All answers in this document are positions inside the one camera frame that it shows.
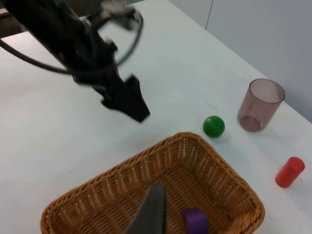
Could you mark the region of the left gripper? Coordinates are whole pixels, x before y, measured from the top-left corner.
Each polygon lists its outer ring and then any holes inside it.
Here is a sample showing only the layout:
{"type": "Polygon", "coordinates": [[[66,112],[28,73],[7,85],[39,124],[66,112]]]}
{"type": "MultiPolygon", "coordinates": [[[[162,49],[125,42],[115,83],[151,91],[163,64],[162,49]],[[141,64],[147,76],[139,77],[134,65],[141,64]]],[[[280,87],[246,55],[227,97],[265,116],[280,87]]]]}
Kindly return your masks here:
{"type": "Polygon", "coordinates": [[[102,95],[102,105],[143,122],[150,111],[140,89],[139,79],[129,76],[124,82],[118,73],[114,42],[102,39],[75,39],[70,71],[78,84],[88,85],[102,95]]]}

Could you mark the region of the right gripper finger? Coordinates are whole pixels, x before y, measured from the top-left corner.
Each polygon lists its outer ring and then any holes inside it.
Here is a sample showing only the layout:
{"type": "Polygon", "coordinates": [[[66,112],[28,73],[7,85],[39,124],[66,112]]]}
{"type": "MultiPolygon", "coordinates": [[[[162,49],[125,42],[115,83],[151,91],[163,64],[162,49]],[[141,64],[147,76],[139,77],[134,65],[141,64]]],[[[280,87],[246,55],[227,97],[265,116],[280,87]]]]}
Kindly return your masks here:
{"type": "Polygon", "coordinates": [[[151,185],[126,234],[165,234],[166,201],[165,187],[151,185]]]}

